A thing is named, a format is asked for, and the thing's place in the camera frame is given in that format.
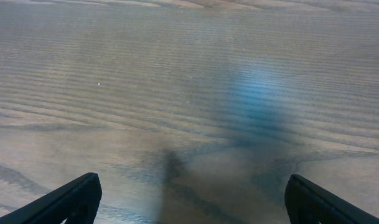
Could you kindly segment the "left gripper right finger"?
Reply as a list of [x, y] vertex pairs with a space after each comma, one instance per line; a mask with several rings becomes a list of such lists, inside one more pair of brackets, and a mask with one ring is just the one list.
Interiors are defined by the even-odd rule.
[[379, 218], [299, 174], [290, 176], [284, 203], [291, 224], [379, 224]]

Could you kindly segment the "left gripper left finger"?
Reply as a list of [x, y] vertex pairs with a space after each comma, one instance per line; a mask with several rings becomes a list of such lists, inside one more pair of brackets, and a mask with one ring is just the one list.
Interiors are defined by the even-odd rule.
[[93, 224], [102, 189], [89, 172], [3, 217], [0, 224]]

